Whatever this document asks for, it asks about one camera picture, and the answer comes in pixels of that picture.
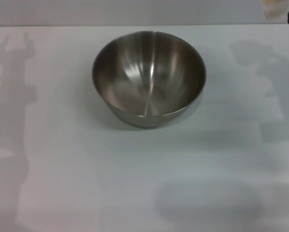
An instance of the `metal bowl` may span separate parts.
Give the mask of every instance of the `metal bowl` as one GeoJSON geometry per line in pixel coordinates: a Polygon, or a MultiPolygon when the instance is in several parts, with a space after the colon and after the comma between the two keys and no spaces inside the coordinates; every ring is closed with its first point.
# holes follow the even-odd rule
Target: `metal bowl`
{"type": "Polygon", "coordinates": [[[206,68],[186,41],[140,31],[108,43],[94,61],[92,79],[118,118],[146,128],[171,121],[198,99],[206,68]]]}

